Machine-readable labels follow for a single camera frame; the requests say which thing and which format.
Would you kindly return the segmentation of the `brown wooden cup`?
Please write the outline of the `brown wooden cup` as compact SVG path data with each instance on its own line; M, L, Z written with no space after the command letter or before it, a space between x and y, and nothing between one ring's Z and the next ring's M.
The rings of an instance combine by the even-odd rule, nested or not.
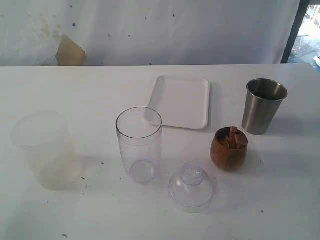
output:
M220 143L220 140L228 135L229 131L230 127L223 127L215 133L210 147L210 157L219 169L231 172L239 169L245 162L249 141L247 136L237 129L237 134L244 135L246 139L246 146L240 149L228 149Z

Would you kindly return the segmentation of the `stainless steel cup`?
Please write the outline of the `stainless steel cup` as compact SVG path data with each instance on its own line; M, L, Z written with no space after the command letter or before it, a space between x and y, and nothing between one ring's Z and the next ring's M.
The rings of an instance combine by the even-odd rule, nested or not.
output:
M246 89L242 127L252 135L263 135L288 96L288 91L277 81L266 78L249 81Z

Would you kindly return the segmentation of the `clear shaker body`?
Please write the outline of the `clear shaker body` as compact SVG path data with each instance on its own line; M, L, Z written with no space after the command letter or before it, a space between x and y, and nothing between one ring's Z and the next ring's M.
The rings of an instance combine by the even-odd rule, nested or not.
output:
M116 133L122 164L138 184L151 182L161 159L163 121L149 107L132 107L116 119Z

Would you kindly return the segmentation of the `clear shaker dome lid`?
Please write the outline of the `clear shaker dome lid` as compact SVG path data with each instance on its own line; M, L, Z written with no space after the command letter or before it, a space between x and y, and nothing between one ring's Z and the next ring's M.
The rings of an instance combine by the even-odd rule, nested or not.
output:
M180 210L186 213L200 213L210 206L214 186L202 167L193 162L186 162L170 177L168 192Z

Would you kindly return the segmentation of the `white square tray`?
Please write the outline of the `white square tray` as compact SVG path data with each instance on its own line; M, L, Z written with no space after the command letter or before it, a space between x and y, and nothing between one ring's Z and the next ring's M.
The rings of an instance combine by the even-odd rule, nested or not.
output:
M161 75L147 107L158 112L162 125L202 130L208 125L210 83L194 76Z

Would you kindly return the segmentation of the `translucent plastic cup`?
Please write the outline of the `translucent plastic cup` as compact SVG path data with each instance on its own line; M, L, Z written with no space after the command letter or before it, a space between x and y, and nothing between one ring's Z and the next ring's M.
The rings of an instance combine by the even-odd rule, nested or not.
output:
M35 180L48 190L66 190L81 171L65 118L52 110L19 120L11 132Z

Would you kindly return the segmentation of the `dark window frame post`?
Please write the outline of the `dark window frame post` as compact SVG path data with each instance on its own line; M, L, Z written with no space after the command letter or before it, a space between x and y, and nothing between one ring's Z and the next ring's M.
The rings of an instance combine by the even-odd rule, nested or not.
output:
M297 9L297 13L290 31L290 35L285 47L285 50L282 55L281 64L287 64L290 54L292 52L293 46L295 44L296 38L298 36L298 32L303 23L305 14L308 10L310 0L301 0Z

